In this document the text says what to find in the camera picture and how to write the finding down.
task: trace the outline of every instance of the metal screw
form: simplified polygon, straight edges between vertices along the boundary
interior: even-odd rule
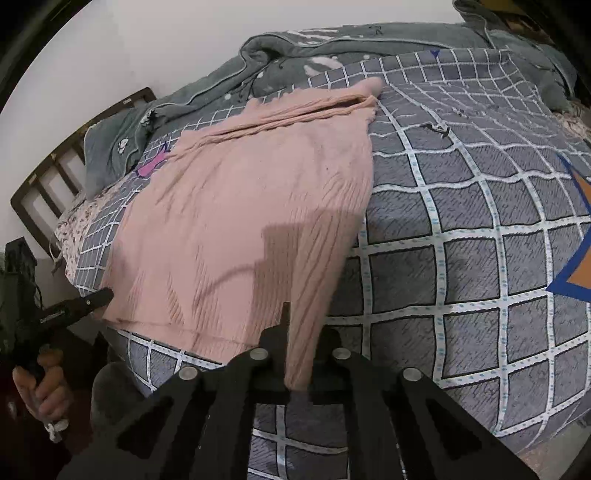
[[[193,378],[197,377],[198,373],[199,370],[195,367],[182,367],[178,375],[183,380],[193,380]]]
[[[418,382],[421,380],[423,374],[421,371],[414,367],[405,368],[404,372],[402,372],[402,376],[407,379],[409,382]]]
[[[337,360],[347,360],[348,358],[351,357],[351,350],[349,350],[348,348],[344,348],[344,347],[335,348],[333,350],[333,356]]]
[[[251,358],[253,360],[266,360],[268,356],[269,352],[267,352],[267,350],[264,348],[255,348],[251,350]]]

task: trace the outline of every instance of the plaid bedsheet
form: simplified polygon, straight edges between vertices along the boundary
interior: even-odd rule
[[[387,85],[369,135],[374,192],[333,298],[346,346],[393,368],[414,366],[518,452],[585,413],[591,309],[545,290],[591,217],[562,155],[591,175],[591,150],[569,137],[508,51],[425,51],[347,65],[294,87]],[[154,139],[141,164],[184,129]],[[99,287],[126,206],[149,179],[133,173],[91,224],[75,285]],[[146,394],[184,364],[218,365],[110,330]],[[342,409],[259,406],[250,478],[347,478]]]

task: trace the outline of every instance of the gray blanket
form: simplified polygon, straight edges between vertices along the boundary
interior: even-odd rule
[[[591,150],[565,136],[513,55],[422,51],[296,86],[332,89],[367,76],[388,83],[369,128],[373,195],[328,324],[376,364],[423,370],[518,452],[591,407],[591,312],[545,289],[591,223],[557,153],[589,176]],[[140,164],[183,129],[223,121],[243,105],[166,125]],[[100,285],[125,208],[148,183],[130,174],[92,222],[76,273],[82,293]],[[146,395],[183,365],[217,366],[133,333],[106,335]],[[298,398],[259,406],[250,467],[253,480],[346,478],[342,409]]]
[[[215,111],[228,101],[263,96],[344,64],[430,49],[508,46],[524,78],[538,86],[551,109],[567,108],[565,88],[574,69],[549,46],[506,31],[494,14],[472,0],[456,0],[468,23],[346,25],[257,35],[215,72],[147,105],[120,112],[85,137],[86,196],[93,199],[131,171],[153,134],[191,112]]]

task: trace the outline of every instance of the finger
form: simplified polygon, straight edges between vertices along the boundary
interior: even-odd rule
[[[15,367],[14,370],[12,370],[12,380],[14,381],[19,393],[21,389],[32,391],[37,385],[35,377],[27,372],[23,367]]]
[[[68,392],[65,386],[60,385],[39,406],[39,415],[48,416],[57,407],[68,403]]]
[[[59,405],[54,411],[52,411],[49,415],[47,415],[47,419],[51,421],[58,421],[66,417],[66,413],[70,408],[70,402],[62,403]]]
[[[37,357],[37,363],[47,370],[59,366],[63,357],[64,353],[61,350],[47,350]]]
[[[41,384],[39,384],[39,387],[35,390],[37,400],[44,401],[51,392],[60,386],[62,382],[65,383],[64,371],[61,367],[51,367],[48,369]]]

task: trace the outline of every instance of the knit texture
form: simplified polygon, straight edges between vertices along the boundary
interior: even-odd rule
[[[127,208],[102,287],[118,328],[219,362],[257,345],[291,302],[285,384],[306,387],[372,187],[382,83],[296,90],[185,131]]]

